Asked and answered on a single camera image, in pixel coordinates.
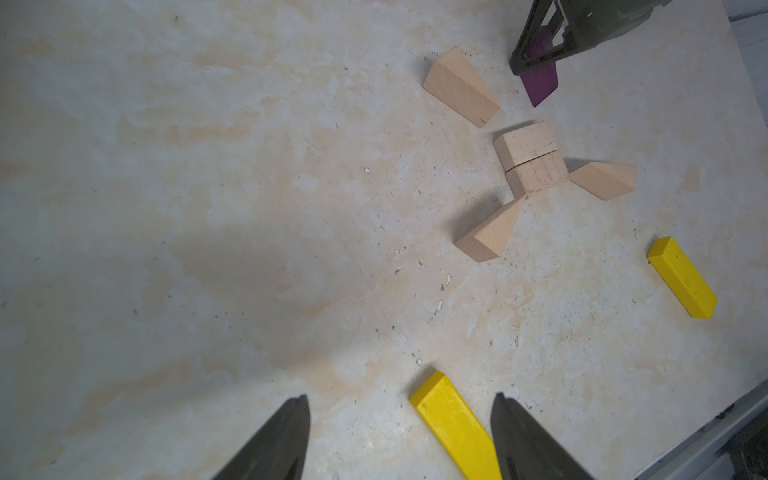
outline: debris speck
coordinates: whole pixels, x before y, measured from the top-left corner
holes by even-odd
[[[432,314],[432,318],[430,318],[430,320],[435,318],[437,314],[440,313],[440,310],[442,310],[442,299],[440,299],[440,301],[437,303],[437,309],[435,309],[435,312]]]

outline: wooden wedge block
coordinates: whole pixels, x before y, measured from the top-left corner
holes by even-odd
[[[634,165],[589,162],[571,172],[571,181],[603,200],[634,191],[637,167]]]
[[[717,296],[674,238],[656,240],[648,260],[693,318],[712,318]]]
[[[509,236],[512,235],[524,202],[525,197],[519,197],[519,200],[499,208],[455,245],[478,263],[501,257],[507,248]]]
[[[558,149],[546,121],[508,131],[493,142],[504,172]]]
[[[529,197],[568,179],[568,169],[556,150],[507,172],[507,182],[515,198]]]
[[[445,373],[433,373],[411,397],[411,405],[467,480],[502,480],[491,436]]]
[[[501,108],[458,47],[437,59],[429,69],[424,89],[478,127],[488,123]]]

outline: natural wood block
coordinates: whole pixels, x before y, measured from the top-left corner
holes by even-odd
[[[429,69],[424,89],[478,127],[501,108],[458,47],[437,59]]]
[[[556,150],[507,172],[507,182],[515,198],[531,196],[553,187],[568,178],[568,169]]]
[[[546,121],[508,131],[493,142],[504,172],[558,149]]]
[[[512,235],[524,202],[525,197],[519,197],[499,208],[455,245],[475,262],[501,257],[507,248],[509,236]]]
[[[571,181],[603,200],[620,197],[634,190],[637,167],[634,165],[589,162],[571,172]]]

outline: wooden cube block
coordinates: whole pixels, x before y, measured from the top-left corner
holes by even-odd
[[[504,255],[509,236],[523,209],[525,197],[519,197],[496,210],[472,231],[464,235],[456,246],[475,262],[485,262]]]
[[[603,200],[620,197],[634,190],[637,167],[634,165],[589,162],[571,172],[571,181]]]
[[[507,172],[507,182],[515,198],[537,194],[566,179],[568,169],[558,151],[534,158]]]
[[[546,121],[508,131],[493,142],[504,172],[558,149]]]
[[[478,127],[501,108],[458,47],[437,59],[429,69],[424,89]]]

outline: scratch on surface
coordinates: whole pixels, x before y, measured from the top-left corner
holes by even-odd
[[[389,339],[390,342],[392,342],[392,344],[394,346],[396,346],[397,348],[401,349],[403,353],[408,353],[408,350],[406,350],[406,348],[404,346],[398,344],[391,336],[387,336],[387,338]]]
[[[246,162],[245,160],[243,160],[243,163],[244,163],[245,165],[247,165],[248,167],[250,167],[250,169],[251,169],[251,170],[253,170],[254,172],[256,172],[256,173],[257,173],[257,175],[259,175],[259,177],[261,177],[262,179],[264,179],[264,180],[265,180],[265,181],[266,181],[268,184],[270,184],[270,185],[274,185],[274,184],[275,184],[275,182],[271,181],[267,175],[265,175],[265,174],[262,174],[262,173],[261,173],[261,171],[260,171],[258,168],[256,168],[256,165],[253,165],[253,164],[249,164],[249,163],[248,163],[248,162]]]
[[[312,145],[312,142],[311,142],[311,141],[307,140],[306,138],[305,138],[304,140],[305,140],[305,141],[306,141],[308,144],[310,144],[310,146],[311,146],[312,148],[314,148],[315,150],[317,150],[317,147],[315,147],[314,145]]]
[[[445,115],[443,115],[442,120],[440,121],[440,123],[437,125],[437,127],[435,127],[435,130],[433,130],[432,133],[429,135],[429,138],[427,138],[427,141],[424,142],[424,144],[422,146],[420,146],[419,149],[416,152],[413,152],[413,154],[410,157],[410,160],[412,160],[417,155],[419,155],[419,153],[422,151],[422,149],[424,147],[426,147],[426,145],[432,139],[432,136],[435,134],[435,132],[438,130],[438,128],[440,128],[440,125],[442,125],[442,122],[444,122],[444,121],[445,121]],[[410,161],[401,162],[400,167],[398,167],[398,169],[395,171],[395,173],[392,176],[390,176],[389,179],[379,188],[379,191],[377,191],[376,194],[372,195],[368,199],[368,201],[365,202],[365,204],[360,208],[360,210],[357,211],[357,213],[359,214],[360,212],[365,210],[366,207],[368,207],[368,204],[370,204],[373,201],[373,199],[377,198],[382,193],[382,191],[386,187],[388,187],[390,183],[392,183],[392,179],[393,178],[397,178],[400,175],[400,172],[403,169],[405,169],[406,167],[408,167],[409,165],[411,165]]]
[[[442,310],[442,299],[437,303],[437,309],[435,309],[435,312],[432,314],[432,317],[430,317],[429,320],[427,320],[427,323],[431,322],[432,319],[434,319],[438,313],[440,313],[440,310]]]

